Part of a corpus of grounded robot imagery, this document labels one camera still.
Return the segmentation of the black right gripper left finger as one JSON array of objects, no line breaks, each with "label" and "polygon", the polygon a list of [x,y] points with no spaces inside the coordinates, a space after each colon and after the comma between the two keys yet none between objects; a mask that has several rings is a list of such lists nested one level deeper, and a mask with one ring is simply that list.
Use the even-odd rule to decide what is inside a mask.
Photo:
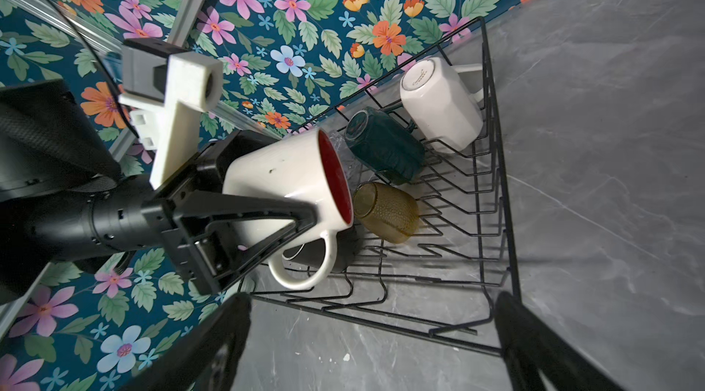
[{"label": "black right gripper left finger", "polygon": [[231,296],[124,390],[229,390],[251,328],[252,299]]}]

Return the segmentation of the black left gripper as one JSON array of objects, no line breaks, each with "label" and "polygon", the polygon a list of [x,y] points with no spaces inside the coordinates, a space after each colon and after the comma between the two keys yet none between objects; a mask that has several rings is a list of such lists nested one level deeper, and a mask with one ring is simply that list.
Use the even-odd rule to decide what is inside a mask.
[{"label": "black left gripper", "polygon": [[223,193],[231,164],[274,142],[251,130],[236,130],[188,154],[141,206],[150,234],[177,273],[201,294],[242,280],[317,224],[314,205],[305,202]]}]

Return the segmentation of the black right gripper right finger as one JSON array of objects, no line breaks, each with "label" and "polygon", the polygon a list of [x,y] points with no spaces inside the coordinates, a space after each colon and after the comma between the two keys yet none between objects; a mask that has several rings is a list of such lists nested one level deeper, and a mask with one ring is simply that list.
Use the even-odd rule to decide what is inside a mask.
[{"label": "black right gripper right finger", "polygon": [[560,336],[503,291],[495,303],[495,326],[501,357],[514,390],[620,390]]}]

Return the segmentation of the white mug red interior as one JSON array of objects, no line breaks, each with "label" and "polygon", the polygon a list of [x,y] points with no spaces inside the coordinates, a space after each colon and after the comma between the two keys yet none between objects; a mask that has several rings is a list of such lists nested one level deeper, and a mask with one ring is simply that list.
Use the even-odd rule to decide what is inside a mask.
[{"label": "white mug red interior", "polygon": [[[337,233],[353,225],[354,208],[343,166],[325,130],[314,128],[238,158],[229,166],[222,193],[314,205],[317,224],[276,251],[268,259],[269,269],[278,284],[292,290],[312,288],[330,274],[338,253]],[[325,253],[317,272],[306,279],[289,275],[283,252],[319,239]]]}]

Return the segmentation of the olive textured glass tumbler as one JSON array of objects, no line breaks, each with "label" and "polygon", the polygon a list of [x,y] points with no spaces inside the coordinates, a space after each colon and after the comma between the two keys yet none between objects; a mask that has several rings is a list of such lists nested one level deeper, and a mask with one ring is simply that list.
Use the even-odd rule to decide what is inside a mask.
[{"label": "olive textured glass tumbler", "polygon": [[416,199],[391,185],[361,185],[352,197],[352,205],[354,216],[365,228],[392,244],[406,242],[420,226]]}]

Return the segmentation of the green mug cream interior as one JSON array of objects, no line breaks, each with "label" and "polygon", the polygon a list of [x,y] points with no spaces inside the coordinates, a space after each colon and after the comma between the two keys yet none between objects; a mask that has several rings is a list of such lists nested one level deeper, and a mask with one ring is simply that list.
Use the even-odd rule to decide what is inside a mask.
[{"label": "green mug cream interior", "polygon": [[410,183],[423,168],[422,143],[383,111],[368,106],[356,112],[344,139],[361,163],[393,185]]}]

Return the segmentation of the white ceramic mug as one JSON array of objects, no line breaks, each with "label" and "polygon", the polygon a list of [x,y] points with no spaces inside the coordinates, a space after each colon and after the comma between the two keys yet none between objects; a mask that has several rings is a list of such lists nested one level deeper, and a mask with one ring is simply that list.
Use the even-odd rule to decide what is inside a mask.
[{"label": "white ceramic mug", "polygon": [[399,89],[403,108],[437,152],[461,152],[481,134],[484,120],[476,98],[444,59],[415,62]]}]

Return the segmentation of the black mug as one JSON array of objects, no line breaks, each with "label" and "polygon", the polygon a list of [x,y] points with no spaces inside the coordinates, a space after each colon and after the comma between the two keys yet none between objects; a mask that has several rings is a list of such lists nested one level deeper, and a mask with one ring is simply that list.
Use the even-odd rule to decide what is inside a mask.
[{"label": "black mug", "polygon": [[[355,227],[339,231],[336,235],[338,251],[332,273],[342,273],[354,261],[361,251],[363,240]],[[302,244],[299,247],[287,249],[283,258],[292,263],[301,264],[310,268],[319,268],[325,256],[325,243],[323,239]]]}]

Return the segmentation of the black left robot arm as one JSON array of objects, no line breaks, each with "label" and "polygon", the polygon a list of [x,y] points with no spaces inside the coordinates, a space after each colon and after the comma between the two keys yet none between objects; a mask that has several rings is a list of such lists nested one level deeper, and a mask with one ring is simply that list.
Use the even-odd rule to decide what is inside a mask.
[{"label": "black left robot arm", "polygon": [[116,253],[162,248],[201,294],[231,286],[317,222],[310,203],[229,196],[226,169],[270,144],[235,131],[160,187],[125,177],[63,80],[1,92],[1,300],[49,263],[97,271]]}]

